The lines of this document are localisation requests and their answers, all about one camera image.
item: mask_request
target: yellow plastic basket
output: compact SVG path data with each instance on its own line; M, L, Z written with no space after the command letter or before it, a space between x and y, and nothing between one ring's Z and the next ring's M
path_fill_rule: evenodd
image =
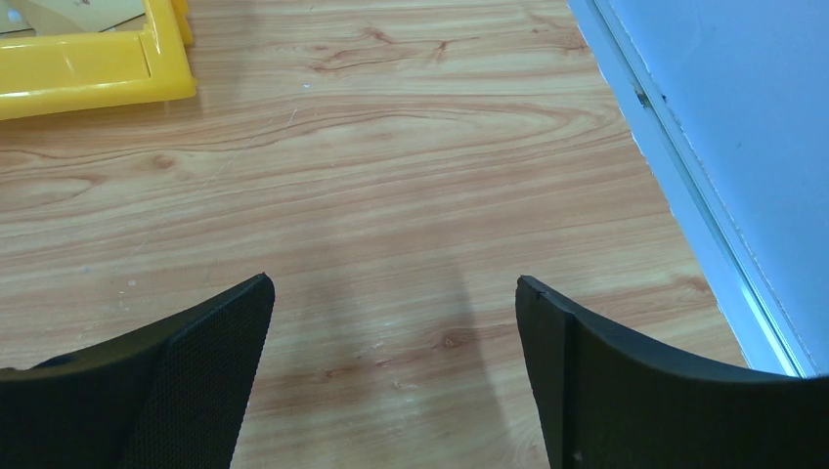
M196 94L187 0L143 0L141 31L0 39L0 120Z

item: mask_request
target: yellow corner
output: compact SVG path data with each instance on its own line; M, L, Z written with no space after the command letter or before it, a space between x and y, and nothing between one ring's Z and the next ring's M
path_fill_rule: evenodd
M187 0L143 0L141 31L0 40L0 120L196 94Z

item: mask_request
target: beige card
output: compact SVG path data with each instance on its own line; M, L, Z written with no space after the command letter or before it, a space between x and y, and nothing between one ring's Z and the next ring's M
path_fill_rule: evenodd
M38 34L98 32L144 14L141 0L6 0Z
M4 32L23 31L31 26L17 10L10 10L6 0L0 0L0 34Z

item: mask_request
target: textured black pad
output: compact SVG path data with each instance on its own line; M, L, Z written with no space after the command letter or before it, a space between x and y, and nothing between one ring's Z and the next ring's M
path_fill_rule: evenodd
M829 467L829 378L714 362L518 280L518 331L550 467Z
M0 370L0 469L226 469L274 305L260 275L29 370Z

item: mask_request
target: wooden table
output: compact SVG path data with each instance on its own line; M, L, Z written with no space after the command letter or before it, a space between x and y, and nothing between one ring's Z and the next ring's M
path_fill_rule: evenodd
M739 348L562 0L192 0L197 99L0 123L0 366L278 289L235 468L545 467L531 274Z

